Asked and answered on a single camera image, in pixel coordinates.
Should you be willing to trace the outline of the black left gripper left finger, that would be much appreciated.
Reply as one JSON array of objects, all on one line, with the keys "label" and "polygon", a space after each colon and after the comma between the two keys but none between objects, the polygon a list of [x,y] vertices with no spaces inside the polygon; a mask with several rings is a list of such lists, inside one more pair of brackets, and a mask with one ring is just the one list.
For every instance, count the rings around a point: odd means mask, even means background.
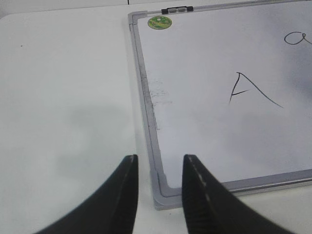
[{"label": "black left gripper left finger", "polygon": [[138,156],[125,156],[109,178],[40,234],[131,234],[138,204]]}]

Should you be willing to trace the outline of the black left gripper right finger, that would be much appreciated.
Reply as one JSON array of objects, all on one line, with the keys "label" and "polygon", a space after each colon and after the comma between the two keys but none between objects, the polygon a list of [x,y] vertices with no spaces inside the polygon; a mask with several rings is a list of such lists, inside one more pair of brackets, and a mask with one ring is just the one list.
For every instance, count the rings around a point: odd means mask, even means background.
[{"label": "black left gripper right finger", "polygon": [[190,234],[289,234],[228,191],[195,155],[185,155],[182,207]]}]

